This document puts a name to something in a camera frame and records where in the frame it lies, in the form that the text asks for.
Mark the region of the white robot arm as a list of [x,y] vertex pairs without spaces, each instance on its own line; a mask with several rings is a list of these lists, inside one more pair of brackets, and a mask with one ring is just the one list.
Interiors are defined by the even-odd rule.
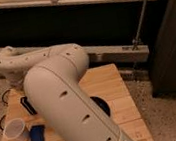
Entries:
[[0,50],[0,74],[64,141],[133,141],[79,86],[88,67],[87,52],[74,43]]

